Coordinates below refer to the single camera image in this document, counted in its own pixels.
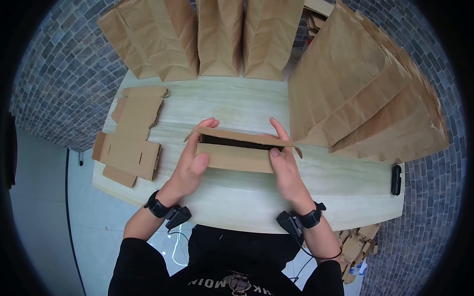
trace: wrist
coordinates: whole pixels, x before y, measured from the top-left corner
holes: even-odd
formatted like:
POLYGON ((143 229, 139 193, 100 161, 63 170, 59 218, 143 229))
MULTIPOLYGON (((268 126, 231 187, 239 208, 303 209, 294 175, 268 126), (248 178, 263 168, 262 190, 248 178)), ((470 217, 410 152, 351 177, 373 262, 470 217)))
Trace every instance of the wrist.
POLYGON ((294 200, 290 201, 293 209, 298 215, 304 216, 309 214, 312 210, 316 210, 316 205, 311 198, 311 196, 302 196, 300 198, 295 198, 294 200))
POLYGON ((155 199, 159 200, 160 203, 165 207, 172 207, 176 205, 182 198, 178 188, 170 181, 171 180, 167 181, 163 187, 161 187, 160 191, 158 191, 155 197, 155 199))

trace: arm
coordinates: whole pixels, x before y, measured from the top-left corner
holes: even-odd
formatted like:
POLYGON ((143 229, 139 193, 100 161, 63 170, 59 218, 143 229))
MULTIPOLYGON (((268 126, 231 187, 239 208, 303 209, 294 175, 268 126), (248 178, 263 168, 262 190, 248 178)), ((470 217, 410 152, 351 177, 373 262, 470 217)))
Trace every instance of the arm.
MULTIPOLYGON (((273 117, 270 123, 282 140, 290 140, 282 124, 273 117)), ((283 199, 288 200, 299 215, 306 215, 316 209, 310 193, 301 180, 293 151, 285 147, 284 155, 276 148, 270 150, 270 160, 276 174, 276 185, 283 199)), ((303 230, 304 239, 311 254, 316 257, 330 258, 340 252, 339 243, 324 216, 318 225, 303 230)))
MULTIPOLYGON (((201 121, 196 127, 217 127, 218 125, 219 121, 212 117, 201 121)), ((206 154, 202 153, 194 157, 200 136, 199 133, 193 133, 189 137, 173 175, 156 194, 156 199, 163 206, 174 206, 183 196, 196 191, 200 185, 201 176, 209 162, 209 156, 206 154)), ((163 221, 164 218, 157 218, 148 208, 141 207, 125 225, 123 238, 131 237, 148 241, 163 221)))

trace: brick wall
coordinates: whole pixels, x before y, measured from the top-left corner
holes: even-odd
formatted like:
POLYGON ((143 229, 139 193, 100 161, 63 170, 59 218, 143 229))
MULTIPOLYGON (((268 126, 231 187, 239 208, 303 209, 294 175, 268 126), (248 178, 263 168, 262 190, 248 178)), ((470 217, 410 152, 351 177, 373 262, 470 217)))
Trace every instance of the brick wall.
MULTIPOLYGON (((16 75, 10 110, 20 128, 79 151, 92 147, 127 71, 96 24, 114 2, 64 0, 46 16, 16 75)), ((403 214, 383 223, 379 253, 367 259, 362 295, 411 295, 438 263, 456 221, 466 173, 462 103, 436 34, 409 1, 344 3, 407 49, 435 86, 447 120, 450 147, 406 164, 403 214)), ((293 46, 302 48, 307 36, 302 21, 293 46)))

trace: tiled floor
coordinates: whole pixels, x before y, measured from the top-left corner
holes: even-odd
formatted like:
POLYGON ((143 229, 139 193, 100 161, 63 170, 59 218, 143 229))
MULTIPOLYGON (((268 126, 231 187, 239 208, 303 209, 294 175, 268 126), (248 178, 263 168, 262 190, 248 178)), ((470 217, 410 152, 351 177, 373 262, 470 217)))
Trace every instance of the tiled floor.
MULTIPOLYGON (((138 210, 118 198, 108 195, 91 185, 94 161, 92 150, 83 154, 83 166, 77 165, 77 155, 70 152, 68 169, 68 202, 74 250, 79 271, 87 296, 106 295, 109 282, 122 241, 123 230, 129 218, 138 210)), ((194 224, 186 222, 174 231, 191 235, 194 224)), ((148 241, 159 250, 170 275, 184 268, 188 261, 186 239, 178 234, 168 235, 164 224, 148 241)), ((309 257, 300 251, 296 258, 286 265, 283 273, 295 277, 309 257)), ((303 288, 306 280, 316 267, 315 260, 301 271, 296 285, 303 288)), ((350 285, 345 285, 346 295, 359 295, 362 277, 350 285)))

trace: hand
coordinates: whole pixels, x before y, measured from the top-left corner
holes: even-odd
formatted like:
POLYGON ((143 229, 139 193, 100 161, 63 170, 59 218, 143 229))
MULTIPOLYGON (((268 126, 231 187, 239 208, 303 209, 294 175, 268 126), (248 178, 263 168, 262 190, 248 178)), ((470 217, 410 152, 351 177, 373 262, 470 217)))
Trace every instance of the hand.
MULTIPOLYGON (((217 127, 219 121, 214 117, 201 121, 198 126, 217 127)), ((156 195, 164 206, 170 207, 176 204, 183 196, 194 193, 201 184, 201 177, 209 163, 209 155, 201 153, 194 157, 196 144, 201 134, 193 133, 181 153, 176 169, 171 178, 163 185, 156 195)))
MULTIPOLYGON (((275 118, 270 118, 270 123, 276 130, 274 135, 262 135, 289 141, 290 137, 284 127, 275 118)), ((270 161, 276 174, 276 187, 283 199, 292 203, 296 212, 305 215, 316 208, 308 189, 301 179, 298 166, 291 147, 283 148, 284 155, 276 148, 270 150, 270 161)))

